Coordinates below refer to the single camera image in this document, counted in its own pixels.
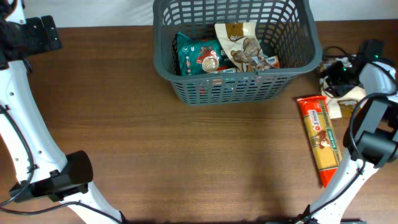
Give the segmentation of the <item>white rice pouch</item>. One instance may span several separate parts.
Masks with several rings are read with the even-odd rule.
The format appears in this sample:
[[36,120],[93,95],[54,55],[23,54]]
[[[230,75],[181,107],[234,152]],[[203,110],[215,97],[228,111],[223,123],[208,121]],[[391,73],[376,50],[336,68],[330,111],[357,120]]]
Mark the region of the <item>white rice pouch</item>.
[[325,91],[325,70],[333,63],[341,61],[344,67],[352,69],[353,66],[347,57],[344,58],[329,58],[323,61],[319,66],[319,76],[320,76],[320,93],[322,96],[326,97],[326,104],[329,110],[329,115],[331,119],[338,118],[349,118],[360,100],[366,96],[364,88],[359,84],[349,91],[345,96],[331,96]]

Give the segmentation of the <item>orange San Remo spaghetti pack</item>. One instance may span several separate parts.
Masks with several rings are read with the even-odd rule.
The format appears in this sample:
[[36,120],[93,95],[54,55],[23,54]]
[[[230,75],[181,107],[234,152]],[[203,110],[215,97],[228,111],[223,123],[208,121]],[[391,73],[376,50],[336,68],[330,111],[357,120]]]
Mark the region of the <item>orange San Remo spaghetti pack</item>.
[[323,187],[332,180],[342,155],[324,96],[297,100]]

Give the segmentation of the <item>multicolour tissue multipack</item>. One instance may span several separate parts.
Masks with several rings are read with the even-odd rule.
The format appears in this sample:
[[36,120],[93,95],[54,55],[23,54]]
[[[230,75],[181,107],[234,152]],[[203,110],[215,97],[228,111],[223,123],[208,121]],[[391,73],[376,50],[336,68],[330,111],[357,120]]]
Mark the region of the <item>multicolour tissue multipack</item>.
[[254,65],[250,63],[243,63],[242,68],[243,71],[239,68],[226,68],[222,70],[217,70],[215,74],[221,73],[237,73],[237,72],[256,72],[256,71],[264,71],[268,69],[280,68],[279,58],[277,56],[273,57],[253,57]]

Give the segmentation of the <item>beige brown nut pouch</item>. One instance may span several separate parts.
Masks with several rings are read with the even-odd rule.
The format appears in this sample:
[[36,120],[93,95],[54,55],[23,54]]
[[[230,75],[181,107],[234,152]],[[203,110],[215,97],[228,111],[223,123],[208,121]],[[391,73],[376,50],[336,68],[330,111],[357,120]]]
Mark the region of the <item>beige brown nut pouch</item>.
[[218,41],[229,59],[242,71],[243,63],[254,65],[253,57],[267,56],[256,37],[256,23],[215,24]]

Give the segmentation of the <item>green Nescafe coffee bag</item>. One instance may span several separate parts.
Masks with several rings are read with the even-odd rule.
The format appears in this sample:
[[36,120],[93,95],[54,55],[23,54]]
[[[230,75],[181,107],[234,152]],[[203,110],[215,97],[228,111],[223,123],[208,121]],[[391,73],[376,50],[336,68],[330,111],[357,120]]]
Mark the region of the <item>green Nescafe coffee bag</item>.
[[238,71],[218,40],[193,40],[181,32],[176,34],[176,38],[181,76]]

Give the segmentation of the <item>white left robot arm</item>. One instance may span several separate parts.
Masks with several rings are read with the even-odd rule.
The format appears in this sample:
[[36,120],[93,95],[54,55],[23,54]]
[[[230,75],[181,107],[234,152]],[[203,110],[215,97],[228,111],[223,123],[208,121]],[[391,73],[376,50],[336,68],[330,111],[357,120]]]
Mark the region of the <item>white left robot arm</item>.
[[49,198],[51,210],[72,209],[85,223],[127,223],[93,182],[85,151],[64,154],[49,133],[34,101],[28,75],[31,55],[60,50],[52,16],[25,18],[23,0],[1,0],[1,137],[16,171],[17,183],[6,205]]

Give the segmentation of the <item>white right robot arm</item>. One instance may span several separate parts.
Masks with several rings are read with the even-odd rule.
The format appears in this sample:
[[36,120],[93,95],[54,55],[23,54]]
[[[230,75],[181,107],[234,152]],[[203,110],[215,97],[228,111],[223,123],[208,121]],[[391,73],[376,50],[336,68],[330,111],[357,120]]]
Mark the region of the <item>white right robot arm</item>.
[[364,183],[397,159],[397,81],[380,53],[380,40],[367,40],[356,59],[363,64],[359,81],[366,96],[355,107],[345,134],[343,162],[320,198],[297,223],[340,223]]

